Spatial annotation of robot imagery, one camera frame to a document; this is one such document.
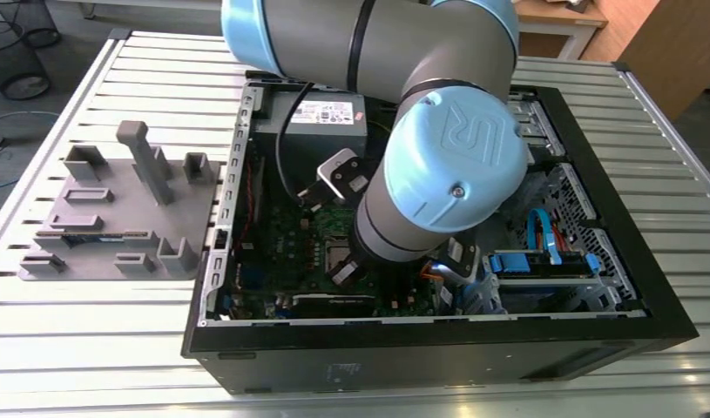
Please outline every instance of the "aluminum work table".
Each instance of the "aluminum work table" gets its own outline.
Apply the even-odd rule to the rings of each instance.
[[[0,415],[697,417],[710,411],[710,176],[630,74],[521,59],[518,84],[558,88],[701,337],[574,381],[231,396],[179,355],[191,281],[16,277],[68,175],[72,144],[127,158],[116,125],[144,120],[168,159],[226,161],[243,64],[219,37],[111,39],[0,212]]]

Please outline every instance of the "white sticker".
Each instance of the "white sticker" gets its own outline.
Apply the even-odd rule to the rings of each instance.
[[[443,287],[442,290],[439,291],[439,297],[442,298],[447,306],[453,305],[453,294],[447,290],[447,287]]]
[[[447,257],[458,262],[463,259],[463,244],[455,238],[447,241]]]
[[[291,123],[318,125],[354,125],[352,102],[319,102],[303,100]]]
[[[355,192],[359,192],[361,190],[363,190],[363,187],[366,186],[367,186],[367,179],[365,178],[365,176],[356,176],[355,179],[350,181],[350,188]]]
[[[354,263],[347,264],[344,267],[342,267],[342,270],[339,270],[339,273],[334,275],[334,277],[331,278],[331,281],[334,281],[334,283],[340,285],[342,282],[346,280],[346,278],[350,277],[350,274],[352,273],[355,268],[356,266],[354,265]]]

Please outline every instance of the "floor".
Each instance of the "floor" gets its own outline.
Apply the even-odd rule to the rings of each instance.
[[[220,34],[216,12],[99,5],[97,18],[88,21],[81,18],[75,3],[48,1],[48,5],[63,35],[60,43],[37,52],[52,86],[33,100],[13,102],[0,96],[0,115],[11,111],[61,111],[112,28]],[[0,138],[5,138],[8,144],[0,152],[0,184],[21,175],[53,122],[53,117],[29,115],[0,121]],[[0,206],[12,188],[0,188]]]
[[[85,74],[112,28],[219,35],[216,12],[107,6],[96,8],[97,18],[84,20],[73,3],[49,1],[49,10],[63,34],[61,42],[39,51],[49,72],[52,87],[41,97],[11,102],[0,97],[0,115],[9,111],[60,112],[71,92]],[[0,184],[17,179],[37,151],[53,118],[20,116],[0,121],[0,138],[7,148],[0,152]],[[676,126],[710,170],[710,99],[705,95],[690,106]],[[0,188],[0,206],[12,187]]]

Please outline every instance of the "power supply label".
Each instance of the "power supply label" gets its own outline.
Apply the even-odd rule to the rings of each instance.
[[[318,125],[354,125],[352,102],[319,102],[303,100],[295,110],[291,123]]]

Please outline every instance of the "wire mesh trash bin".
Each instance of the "wire mesh trash bin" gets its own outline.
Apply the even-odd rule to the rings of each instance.
[[[8,23],[25,30],[25,41],[33,48],[51,46],[60,40],[44,0],[0,0],[0,14]]]
[[[0,92],[12,100],[35,98],[49,88],[49,78],[21,26],[0,22]]]

